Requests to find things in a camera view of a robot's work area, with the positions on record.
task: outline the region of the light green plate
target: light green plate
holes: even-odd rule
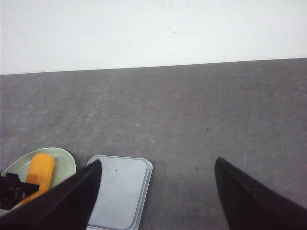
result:
[[[22,182],[25,182],[30,162],[38,153],[47,153],[52,155],[55,159],[55,167],[53,170],[50,188],[53,188],[76,173],[76,163],[69,152],[60,148],[43,148],[30,152],[18,159],[7,170],[5,170],[1,176],[5,176],[6,173],[16,173],[19,175],[19,179]],[[0,209],[1,216],[7,212],[8,211]]]

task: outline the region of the gray tabletop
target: gray tabletop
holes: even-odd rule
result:
[[[225,230],[218,156],[307,207],[307,58],[1,77],[1,168],[41,147],[146,158],[140,229]]]

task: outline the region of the white plastic tray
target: white plastic tray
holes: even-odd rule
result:
[[[143,158],[94,156],[102,176],[88,230],[137,230],[153,165]]]

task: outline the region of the white wall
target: white wall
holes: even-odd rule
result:
[[[307,57],[306,0],[2,0],[1,73]]]

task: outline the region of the corn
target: corn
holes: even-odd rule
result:
[[[35,199],[49,190],[53,169],[53,156],[45,153],[39,153],[32,158],[25,181],[27,183],[39,184],[39,190],[36,193],[26,197],[26,199],[20,202],[20,205]]]

